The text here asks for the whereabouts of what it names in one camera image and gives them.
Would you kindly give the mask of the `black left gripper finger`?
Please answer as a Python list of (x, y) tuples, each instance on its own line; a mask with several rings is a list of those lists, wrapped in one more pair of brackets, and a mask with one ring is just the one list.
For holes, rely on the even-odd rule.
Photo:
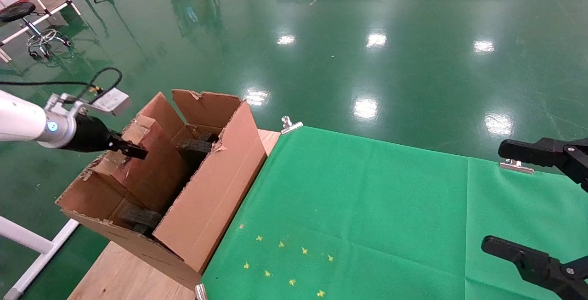
[(111, 136), (108, 140), (108, 147), (111, 151), (121, 152), (124, 156), (144, 160), (148, 151), (140, 145), (126, 141), (120, 136)]

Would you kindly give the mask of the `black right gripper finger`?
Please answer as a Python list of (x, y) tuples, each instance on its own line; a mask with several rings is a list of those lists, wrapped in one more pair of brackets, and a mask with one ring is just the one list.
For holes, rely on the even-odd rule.
[(506, 139), (498, 147), (505, 159), (542, 167), (555, 167), (588, 191), (588, 139), (561, 141), (542, 137), (535, 143)]
[(546, 252), (488, 235), (481, 243), (483, 252), (512, 262), (521, 279), (557, 294), (562, 300), (588, 298), (588, 257), (565, 264)]

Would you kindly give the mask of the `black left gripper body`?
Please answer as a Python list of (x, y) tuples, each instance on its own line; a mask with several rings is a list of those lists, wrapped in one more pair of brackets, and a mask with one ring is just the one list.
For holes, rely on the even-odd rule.
[(109, 129), (99, 118), (78, 114), (75, 116), (75, 133), (61, 150), (75, 152), (124, 151), (120, 133)]

